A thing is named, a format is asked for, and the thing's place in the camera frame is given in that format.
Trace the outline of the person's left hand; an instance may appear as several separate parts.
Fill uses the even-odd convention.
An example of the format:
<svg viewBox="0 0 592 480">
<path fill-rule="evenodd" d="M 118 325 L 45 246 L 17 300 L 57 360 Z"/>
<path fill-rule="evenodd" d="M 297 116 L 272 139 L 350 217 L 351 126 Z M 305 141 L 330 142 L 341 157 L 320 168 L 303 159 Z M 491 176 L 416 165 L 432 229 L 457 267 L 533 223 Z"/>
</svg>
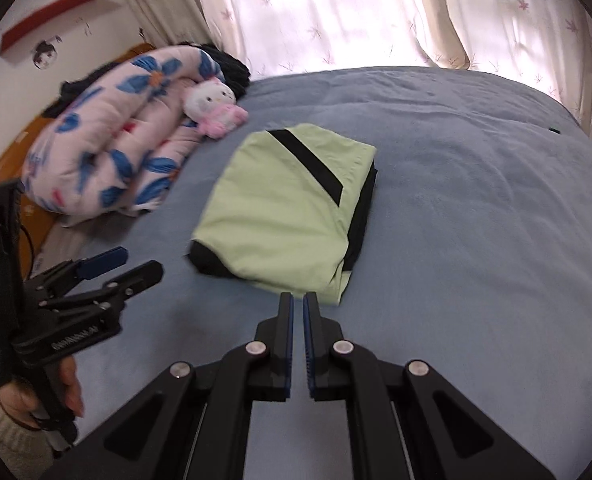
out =
<svg viewBox="0 0 592 480">
<path fill-rule="evenodd" d="M 84 416 L 82 389 L 77 377 L 77 362 L 73 356 L 66 356 L 50 371 L 48 385 L 56 394 L 57 400 L 71 410 L 76 417 Z M 31 430 L 38 430 L 39 424 L 32 414 L 38 411 L 43 402 L 24 382 L 12 380 L 0 386 L 0 405 L 13 422 Z"/>
</svg>

